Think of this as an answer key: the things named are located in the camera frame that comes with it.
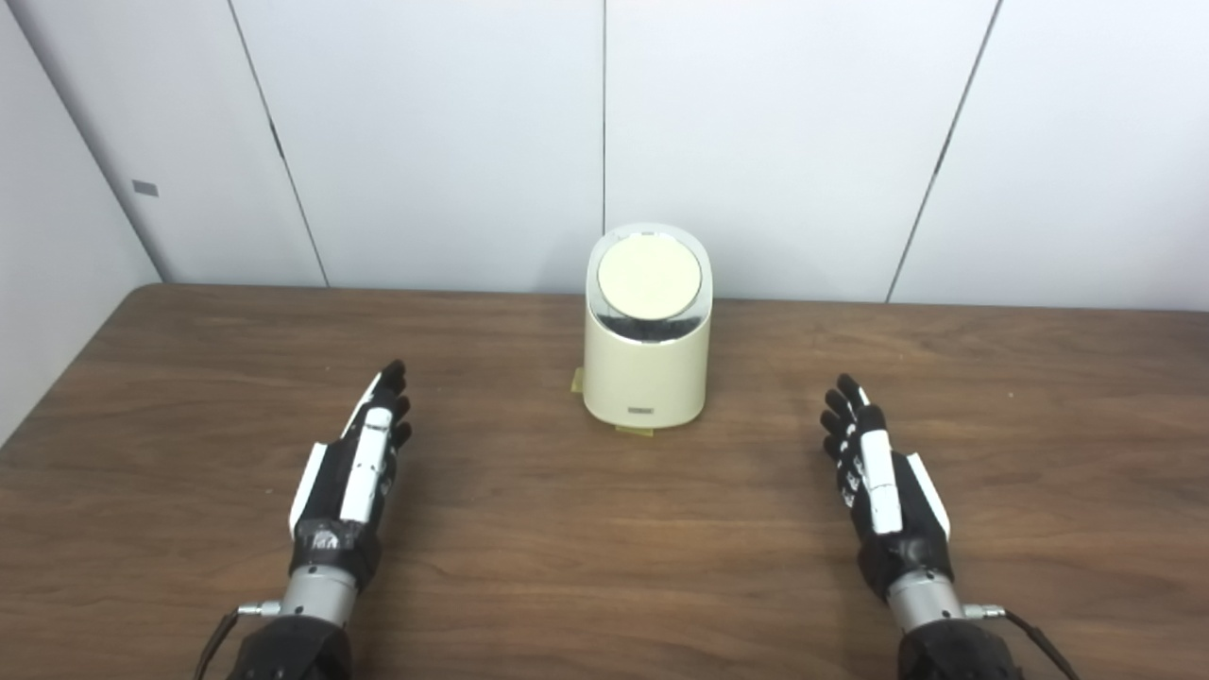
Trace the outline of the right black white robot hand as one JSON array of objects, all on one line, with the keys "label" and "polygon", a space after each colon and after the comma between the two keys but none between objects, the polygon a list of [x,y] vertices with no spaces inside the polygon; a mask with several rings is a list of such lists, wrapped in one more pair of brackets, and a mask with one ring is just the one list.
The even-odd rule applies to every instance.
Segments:
[{"label": "right black white robot hand", "polygon": [[841,373],[825,394],[822,451],[858,537],[860,576],[877,597],[916,571],[953,580],[950,521],[918,453],[893,446],[883,409]]}]

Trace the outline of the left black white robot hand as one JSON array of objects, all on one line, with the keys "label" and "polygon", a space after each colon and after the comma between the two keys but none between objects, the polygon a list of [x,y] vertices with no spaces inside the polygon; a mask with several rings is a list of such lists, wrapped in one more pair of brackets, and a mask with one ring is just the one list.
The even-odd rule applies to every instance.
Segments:
[{"label": "left black white robot hand", "polygon": [[363,590],[378,572],[378,529],[412,436],[405,390],[406,367],[392,361],[368,384],[339,438],[312,448],[289,515],[290,574],[332,567]]}]

